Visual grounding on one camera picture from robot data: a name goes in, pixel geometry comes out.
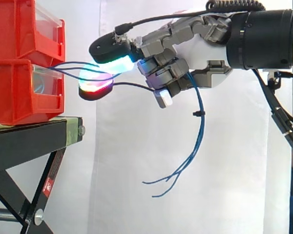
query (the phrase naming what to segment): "blue wire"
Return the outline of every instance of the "blue wire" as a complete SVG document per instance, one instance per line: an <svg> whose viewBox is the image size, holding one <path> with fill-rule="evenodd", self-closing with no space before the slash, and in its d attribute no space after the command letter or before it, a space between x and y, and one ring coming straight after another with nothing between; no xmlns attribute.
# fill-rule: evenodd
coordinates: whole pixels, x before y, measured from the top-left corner
<svg viewBox="0 0 293 234"><path fill-rule="evenodd" d="M38 90L40 90L42 88L42 85L40 85L37 89L35 89L35 93L37 93L38 92Z"/></svg>
<svg viewBox="0 0 293 234"><path fill-rule="evenodd" d="M96 64L92 64L92 63L89 63L89 62L79 62L79 61L62 62L62 63L59 63L59 64L53 66L53 67L58 67L58 66L67 65L67 64L82 64L82 65L89 65L89 66L99 67Z"/></svg>
<svg viewBox="0 0 293 234"><path fill-rule="evenodd" d="M70 74L68 72L65 72L65 71L62 71L60 69L57 69L57 68L54 68L54 67L49 67L50 70L53 70L53 71L56 71L56 72L60 72L60 73L63 73L67 76L70 76L70 77L73 77L75 79L78 79L78 80L83 80L83 81L107 81L107 80L111 80L111 79L114 79L115 77L119 76L120 74L116 74L110 78L107 78L107 79L84 79L84 78L81 78L81 77L78 77L78 76L75 76L73 74Z"/></svg>
<svg viewBox="0 0 293 234"><path fill-rule="evenodd" d="M204 105L203 105L203 100L201 98L199 89L198 89L198 87L197 87L197 85L196 85L196 83L194 81L194 78L191 75L191 73L188 73L187 75L188 75L188 78L191 81L193 87L195 88L196 94L198 96L200 110L203 112L204 111ZM203 115L201 117L201 126L200 126L200 130L199 130L199 133L198 133L198 137L197 137L194 149L193 149L192 153L190 154L190 156L177 168L177 170L174 171L174 173L172 175L169 175L167 177L164 177L162 179L159 179L159 180L153 181L153 182L143 182L144 184L155 184L155 183L158 183L158 182L163 181L165 179L166 179L166 182L167 182L173 176L177 175L177 177L175 178L175 180L174 180L174 182L173 182L173 184L171 185L170 188L168 188L164 193L162 193L160 195L154 195L152 197L162 197L165 194L167 194L174 187L174 185L176 184L180 174L192 163L193 159L195 158L195 156L196 156L196 154L197 154L197 152L198 152L198 150L199 150L199 148L201 146L202 140L203 140L204 129L205 129L205 116Z"/></svg>
<svg viewBox="0 0 293 234"><path fill-rule="evenodd" d="M40 81L41 81L41 85L37 88L37 89L35 89L35 93L37 93L38 92L38 90L40 90L41 88L42 88L42 90L41 90L41 92L40 92L40 94L43 94L44 93L44 88L45 88L45 86L44 86L44 81L43 81L43 79L42 79L42 77L41 76L39 76L39 78L40 78Z"/></svg>
<svg viewBox="0 0 293 234"><path fill-rule="evenodd" d="M69 68L56 68L59 69L61 71L69 71L69 70L86 70L86 71L90 71L90 72L96 72L96 73L102 73L102 74L108 74L107 72L103 72L103 71L97 71L97 70L92 70L89 68L85 68L85 67L69 67Z"/></svg>

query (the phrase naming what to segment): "green surface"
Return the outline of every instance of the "green surface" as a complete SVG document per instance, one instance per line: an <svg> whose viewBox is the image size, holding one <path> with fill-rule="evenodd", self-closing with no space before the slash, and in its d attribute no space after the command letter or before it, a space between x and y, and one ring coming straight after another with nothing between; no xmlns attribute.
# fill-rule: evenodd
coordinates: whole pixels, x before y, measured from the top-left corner
<svg viewBox="0 0 293 234"><path fill-rule="evenodd" d="M77 117L56 117L51 119L52 120L66 120L66 146L75 144L78 141L78 118ZM6 126L0 124L0 129L4 128L13 128L13 126Z"/></svg>
<svg viewBox="0 0 293 234"><path fill-rule="evenodd" d="M78 118L59 117L52 120L66 119L66 146L75 144L78 141Z"/></svg>

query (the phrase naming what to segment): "rainbow light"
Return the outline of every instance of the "rainbow light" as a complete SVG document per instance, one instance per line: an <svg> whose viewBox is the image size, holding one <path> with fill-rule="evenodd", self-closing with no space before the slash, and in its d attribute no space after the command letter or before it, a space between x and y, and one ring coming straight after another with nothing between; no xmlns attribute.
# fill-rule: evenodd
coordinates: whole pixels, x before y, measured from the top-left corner
<svg viewBox="0 0 293 234"><path fill-rule="evenodd" d="M91 71L81 70L79 77L84 79L107 79L111 78L113 75L124 73L127 71L131 71L134 68L134 63L131 61L129 56L125 56L123 58L119 58L112 62L98 64L94 60L90 63L99 65L99 67L94 67L90 65L84 66L84 68L104 71L106 74L102 73L94 73ZM106 81L84 81L79 80L79 87L85 92L96 92L99 91L109 85L111 85L114 80L106 80Z"/></svg>

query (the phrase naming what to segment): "black metal stand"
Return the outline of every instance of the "black metal stand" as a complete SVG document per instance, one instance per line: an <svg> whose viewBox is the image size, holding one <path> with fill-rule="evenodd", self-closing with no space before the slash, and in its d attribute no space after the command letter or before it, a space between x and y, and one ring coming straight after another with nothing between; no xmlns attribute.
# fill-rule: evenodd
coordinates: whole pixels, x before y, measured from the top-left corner
<svg viewBox="0 0 293 234"><path fill-rule="evenodd" d="M82 140L81 118L59 118L43 124L0 128L0 221L18 222L21 234L52 234L43 220L66 147ZM32 202L19 189L7 169L39 158L48 152L46 164Z"/></svg>

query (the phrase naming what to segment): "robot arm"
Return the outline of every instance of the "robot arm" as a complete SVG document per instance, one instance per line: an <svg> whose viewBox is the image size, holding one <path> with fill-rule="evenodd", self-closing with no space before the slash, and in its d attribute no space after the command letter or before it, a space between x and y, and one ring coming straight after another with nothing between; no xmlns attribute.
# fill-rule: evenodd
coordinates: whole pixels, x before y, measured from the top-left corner
<svg viewBox="0 0 293 234"><path fill-rule="evenodd" d="M254 1L241 3L258 6ZM192 87L186 75L189 71L198 87L212 88L232 69L293 66L293 10L256 10L221 5L204 14L179 18L135 40L127 38L128 30L121 25L96 40L89 51L98 63L124 56L138 62L160 107L165 108L172 104L172 97Z"/></svg>

